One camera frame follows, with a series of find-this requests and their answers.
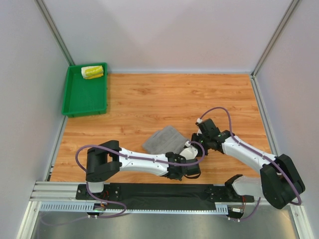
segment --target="wooden floor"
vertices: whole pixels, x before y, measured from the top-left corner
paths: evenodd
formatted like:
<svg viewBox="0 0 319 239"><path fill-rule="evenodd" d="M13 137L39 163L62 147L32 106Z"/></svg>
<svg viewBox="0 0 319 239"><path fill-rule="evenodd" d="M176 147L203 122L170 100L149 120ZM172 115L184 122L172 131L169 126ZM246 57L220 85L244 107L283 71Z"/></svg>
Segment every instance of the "wooden floor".
<svg viewBox="0 0 319 239"><path fill-rule="evenodd" d="M248 75L213 74L110 74L105 115L68 119L51 181L83 182L84 172L74 160L86 144L116 139L120 147L144 152L142 144L155 131L174 126L185 137L197 132L196 119L207 109L228 108L233 131L242 140L270 152ZM227 115L215 110L207 115L219 129L228 129ZM86 164L86 150L80 154ZM210 151L200 164L198 179L182 182L139 172L119 172L108 182L224 183L235 174L258 176L240 161Z"/></svg>

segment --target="white backdrop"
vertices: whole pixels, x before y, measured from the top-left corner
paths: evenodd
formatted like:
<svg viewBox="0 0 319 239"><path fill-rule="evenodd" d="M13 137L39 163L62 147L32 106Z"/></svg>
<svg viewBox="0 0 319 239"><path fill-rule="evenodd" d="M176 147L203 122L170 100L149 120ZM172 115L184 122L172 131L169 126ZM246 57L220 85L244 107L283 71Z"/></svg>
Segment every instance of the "white backdrop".
<svg viewBox="0 0 319 239"><path fill-rule="evenodd" d="M76 64L250 72L290 0L45 0Z"/></svg>
<svg viewBox="0 0 319 239"><path fill-rule="evenodd" d="M0 238L12 239L46 173L68 64L33 0L1 0L0 30Z"/></svg>
<svg viewBox="0 0 319 239"><path fill-rule="evenodd" d="M301 1L257 75L279 153L294 161L306 186L305 209L319 238L319 2Z"/></svg>

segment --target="stainless steel surface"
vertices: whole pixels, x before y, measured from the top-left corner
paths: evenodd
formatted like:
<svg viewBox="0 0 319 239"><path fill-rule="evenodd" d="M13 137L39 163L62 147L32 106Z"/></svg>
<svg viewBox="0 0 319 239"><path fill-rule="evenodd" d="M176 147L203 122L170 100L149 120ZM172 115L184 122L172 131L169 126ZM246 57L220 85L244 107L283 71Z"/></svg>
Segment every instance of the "stainless steel surface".
<svg viewBox="0 0 319 239"><path fill-rule="evenodd" d="M295 9L298 6L298 3L300 1L301 0L292 0L291 1L289 7L287 8L287 11L285 12L285 15L281 19L281 21L280 21L278 27L276 28L273 36L270 38L270 41L269 41L265 51L263 52L261 58L259 59L255 69L253 70L252 76L256 76L257 75L258 71L262 67L262 65L265 62L265 60L266 60L267 56L269 55L270 51L273 49L273 46L276 44L276 41L277 41L278 37L280 36L282 31L284 30L285 26L287 25L287 22L291 18L292 14L294 13L294 11L295 11Z"/></svg>
<svg viewBox="0 0 319 239"><path fill-rule="evenodd" d="M253 206L247 206L247 212ZM51 212L43 220L56 224L85 213ZM64 226L45 226L39 221L34 239L297 239L289 207L283 210L261 206L246 222L228 221L217 215L128 214L112 219L83 219Z"/></svg>
<svg viewBox="0 0 319 239"><path fill-rule="evenodd" d="M67 60L67 62L69 63L70 66L74 65L74 61L73 61L58 29L56 28L55 23L50 15L46 5L45 5L45 3L43 2L43 0L34 0L34 1L37 4L37 6L39 7L45 21L48 24L48 27L50 28L54 38L56 39L58 45L60 46L61 51L62 51L65 59Z"/></svg>

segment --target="green tray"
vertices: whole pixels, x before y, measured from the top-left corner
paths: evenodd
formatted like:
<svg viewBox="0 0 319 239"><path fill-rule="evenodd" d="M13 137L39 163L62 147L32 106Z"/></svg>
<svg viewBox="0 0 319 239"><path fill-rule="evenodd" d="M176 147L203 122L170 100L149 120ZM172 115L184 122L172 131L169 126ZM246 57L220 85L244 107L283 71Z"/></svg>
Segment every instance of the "green tray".
<svg viewBox="0 0 319 239"><path fill-rule="evenodd" d="M99 65L102 65L104 69L104 76L91 80L85 80L82 77L82 67ZM70 66L66 74L62 114L71 118L105 114L106 78L106 63Z"/></svg>

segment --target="gray cloth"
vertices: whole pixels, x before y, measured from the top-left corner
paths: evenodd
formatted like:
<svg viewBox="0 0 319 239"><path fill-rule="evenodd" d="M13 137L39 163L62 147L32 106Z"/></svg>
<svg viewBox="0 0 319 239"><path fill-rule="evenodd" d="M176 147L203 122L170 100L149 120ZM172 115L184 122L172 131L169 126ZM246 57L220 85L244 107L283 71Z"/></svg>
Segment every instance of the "gray cloth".
<svg viewBox="0 0 319 239"><path fill-rule="evenodd" d="M186 141L187 138L169 125L156 131L142 146L150 154L181 153Z"/></svg>

